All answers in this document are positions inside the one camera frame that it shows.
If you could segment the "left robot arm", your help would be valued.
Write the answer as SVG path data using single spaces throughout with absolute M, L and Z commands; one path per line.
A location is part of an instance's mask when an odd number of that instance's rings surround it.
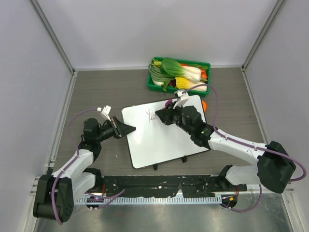
M 116 117 L 99 124 L 95 118 L 84 122 L 83 134 L 75 154 L 59 170 L 44 174 L 38 180 L 33 216 L 55 220 L 62 224 L 71 217 L 74 203 L 90 190 L 102 189 L 100 171 L 88 171 L 101 152 L 101 142 L 114 137 L 123 138 L 136 127 L 119 121 Z

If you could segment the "white whiteboard black frame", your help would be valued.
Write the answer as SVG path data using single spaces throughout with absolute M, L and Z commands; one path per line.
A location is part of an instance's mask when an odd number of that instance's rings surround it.
M 123 122 L 136 130 L 126 136 L 133 168 L 140 169 L 170 160 L 208 151 L 190 139 L 190 135 L 172 124 L 164 125 L 156 110 L 168 100 L 128 106 L 122 109 Z

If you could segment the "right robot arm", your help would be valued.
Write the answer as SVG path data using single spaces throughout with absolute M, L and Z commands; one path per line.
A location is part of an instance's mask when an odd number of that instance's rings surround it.
M 185 131 L 197 146 L 225 152 L 249 163 L 224 167 L 218 178 L 224 191 L 236 185 L 260 184 L 274 193 L 283 193 L 296 170 L 280 143 L 272 141 L 266 145 L 231 136 L 204 122 L 194 106 L 167 106 L 155 114 L 163 124 L 174 124 Z

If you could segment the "white marker with pink cap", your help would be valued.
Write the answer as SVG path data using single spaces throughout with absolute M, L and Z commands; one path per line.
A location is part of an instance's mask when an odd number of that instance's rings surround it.
M 167 107 L 167 106 L 168 106 L 170 103 L 172 103 L 172 102 L 173 102 L 173 100 L 172 100 L 172 99 L 169 99 L 168 101 L 165 102 L 163 108 Z

